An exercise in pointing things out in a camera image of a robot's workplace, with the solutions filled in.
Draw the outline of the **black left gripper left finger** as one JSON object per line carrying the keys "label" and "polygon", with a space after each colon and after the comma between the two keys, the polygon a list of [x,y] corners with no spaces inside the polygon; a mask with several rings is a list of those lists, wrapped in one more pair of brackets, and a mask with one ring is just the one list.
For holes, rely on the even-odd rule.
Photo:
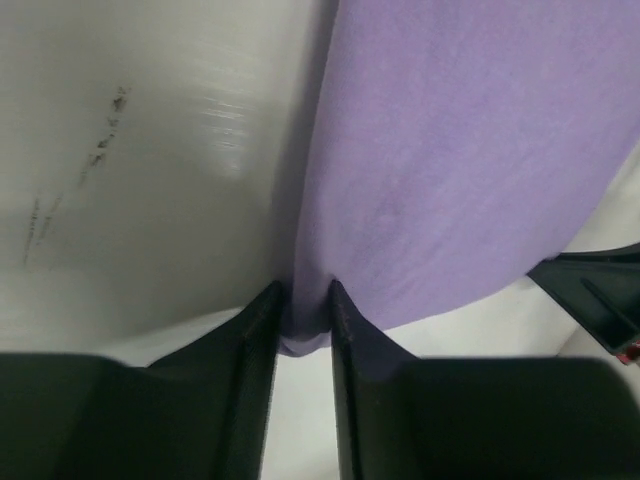
{"label": "black left gripper left finger", "polygon": [[281,286],[145,367],[93,355],[1,357],[5,479],[256,479]]}

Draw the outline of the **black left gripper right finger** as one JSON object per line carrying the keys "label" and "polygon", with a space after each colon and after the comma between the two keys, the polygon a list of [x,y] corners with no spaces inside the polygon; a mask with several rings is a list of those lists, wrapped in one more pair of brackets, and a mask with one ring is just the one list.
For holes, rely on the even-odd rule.
{"label": "black left gripper right finger", "polygon": [[639,408],[592,358],[419,358],[333,282],[344,479],[635,479]]}

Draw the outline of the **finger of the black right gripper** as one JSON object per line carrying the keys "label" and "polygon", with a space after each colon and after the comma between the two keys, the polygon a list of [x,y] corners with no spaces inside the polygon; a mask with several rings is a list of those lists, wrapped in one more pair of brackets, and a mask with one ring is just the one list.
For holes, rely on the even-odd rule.
{"label": "finger of the black right gripper", "polygon": [[639,245],[563,253],[528,277],[609,354],[639,361]]}

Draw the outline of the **purple t shirt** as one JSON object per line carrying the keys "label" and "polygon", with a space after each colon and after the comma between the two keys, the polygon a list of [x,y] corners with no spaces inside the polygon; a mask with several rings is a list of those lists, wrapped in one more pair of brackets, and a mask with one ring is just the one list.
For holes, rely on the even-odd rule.
{"label": "purple t shirt", "polygon": [[281,349],[325,346],[339,280],[381,329],[564,250],[639,140],[635,1],[343,1]]}

